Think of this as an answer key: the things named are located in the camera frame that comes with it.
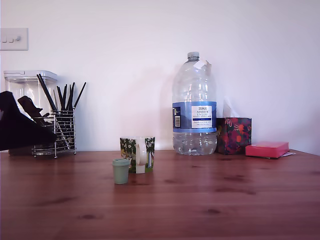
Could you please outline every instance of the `blue bottle label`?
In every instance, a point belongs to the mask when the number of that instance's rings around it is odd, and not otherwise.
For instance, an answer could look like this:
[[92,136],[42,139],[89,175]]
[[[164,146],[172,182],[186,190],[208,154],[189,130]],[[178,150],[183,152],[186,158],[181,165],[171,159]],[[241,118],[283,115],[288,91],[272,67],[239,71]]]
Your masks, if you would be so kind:
[[172,104],[174,133],[212,133],[216,131],[215,101],[175,102]]

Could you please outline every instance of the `tissue box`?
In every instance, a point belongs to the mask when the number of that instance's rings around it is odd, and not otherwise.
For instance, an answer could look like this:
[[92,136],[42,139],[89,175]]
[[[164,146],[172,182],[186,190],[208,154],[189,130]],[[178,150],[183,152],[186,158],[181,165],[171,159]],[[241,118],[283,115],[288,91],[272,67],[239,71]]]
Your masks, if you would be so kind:
[[288,142],[259,142],[245,147],[245,155],[262,158],[279,158],[289,152]]
[[216,152],[225,155],[246,153],[246,146],[251,144],[251,118],[217,118],[216,125]]

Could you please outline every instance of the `pink box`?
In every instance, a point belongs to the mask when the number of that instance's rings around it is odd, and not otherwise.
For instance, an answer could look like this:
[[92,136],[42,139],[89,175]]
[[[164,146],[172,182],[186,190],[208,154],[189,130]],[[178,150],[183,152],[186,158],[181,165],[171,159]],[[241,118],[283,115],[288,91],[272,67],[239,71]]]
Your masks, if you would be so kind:
[[246,156],[279,158],[289,152],[288,142],[268,142],[263,141],[245,147]]

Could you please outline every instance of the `floral tissue box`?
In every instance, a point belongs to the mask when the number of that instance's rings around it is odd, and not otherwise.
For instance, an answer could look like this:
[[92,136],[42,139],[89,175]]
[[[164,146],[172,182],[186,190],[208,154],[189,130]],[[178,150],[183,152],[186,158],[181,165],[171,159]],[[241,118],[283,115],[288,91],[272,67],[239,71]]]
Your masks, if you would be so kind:
[[246,146],[251,144],[251,118],[217,118],[216,125],[216,152],[225,155],[246,153]]

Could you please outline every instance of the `plastic water bottle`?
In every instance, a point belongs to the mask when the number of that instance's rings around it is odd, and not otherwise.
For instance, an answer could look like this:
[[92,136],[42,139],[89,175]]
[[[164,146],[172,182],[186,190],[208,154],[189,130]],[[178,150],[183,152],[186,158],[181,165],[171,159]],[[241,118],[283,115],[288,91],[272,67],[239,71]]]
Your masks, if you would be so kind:
[[183,155],[209,155],[217,147],[216,85],[211,64],[189,52],[172,87],[173,148]]

